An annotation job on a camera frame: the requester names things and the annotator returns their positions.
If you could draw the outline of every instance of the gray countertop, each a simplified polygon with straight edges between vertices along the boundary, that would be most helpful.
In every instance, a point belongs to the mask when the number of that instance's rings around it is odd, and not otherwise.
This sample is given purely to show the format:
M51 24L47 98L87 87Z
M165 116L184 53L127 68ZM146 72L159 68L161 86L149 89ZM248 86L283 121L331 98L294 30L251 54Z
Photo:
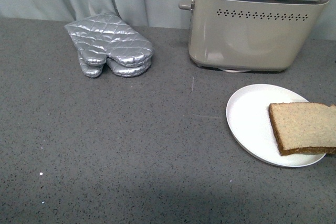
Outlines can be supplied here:
M336 223L336 155L266 164L225 115L256 83L336 103L336 41L307 40L280 73L232 74L192 63L188 30L136 27L151 68L90 79L65 24L0 19L0 223Z

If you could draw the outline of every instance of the toaster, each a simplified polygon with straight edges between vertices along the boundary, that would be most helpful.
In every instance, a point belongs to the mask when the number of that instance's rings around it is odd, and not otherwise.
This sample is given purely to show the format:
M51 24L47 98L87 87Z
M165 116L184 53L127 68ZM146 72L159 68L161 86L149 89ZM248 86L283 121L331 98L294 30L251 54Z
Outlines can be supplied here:
M228 72L283 71L329 0L191 0L189 55Z

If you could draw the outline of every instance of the silver oven mitt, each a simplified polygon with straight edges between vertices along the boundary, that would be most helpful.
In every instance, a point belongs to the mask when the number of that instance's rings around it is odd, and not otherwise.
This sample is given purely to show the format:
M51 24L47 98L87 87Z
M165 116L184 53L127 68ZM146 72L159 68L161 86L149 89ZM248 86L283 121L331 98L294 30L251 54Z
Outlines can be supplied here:
M151 65L153 45L115 13L98 14L65 26L78 50L82 72L99 76L105 63L118 76L133 77Z

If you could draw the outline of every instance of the white plate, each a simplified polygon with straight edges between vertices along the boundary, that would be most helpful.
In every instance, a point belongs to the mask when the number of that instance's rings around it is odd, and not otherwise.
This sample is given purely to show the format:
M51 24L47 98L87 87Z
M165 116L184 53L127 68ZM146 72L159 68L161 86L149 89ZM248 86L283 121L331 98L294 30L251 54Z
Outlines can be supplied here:
M251 155L272 165L304 167L325 154L281 156L268 116L270 103L308 102L302 96L269 84L255 84L237 90L229 99L226 118L237 142Z

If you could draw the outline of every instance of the bread slice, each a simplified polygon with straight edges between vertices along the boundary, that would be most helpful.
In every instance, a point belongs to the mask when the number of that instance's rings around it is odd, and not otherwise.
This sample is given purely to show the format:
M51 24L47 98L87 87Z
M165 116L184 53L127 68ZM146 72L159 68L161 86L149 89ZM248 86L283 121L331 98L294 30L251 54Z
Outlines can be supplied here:
M271 103L268 113L281 156L336 153L336 105Z

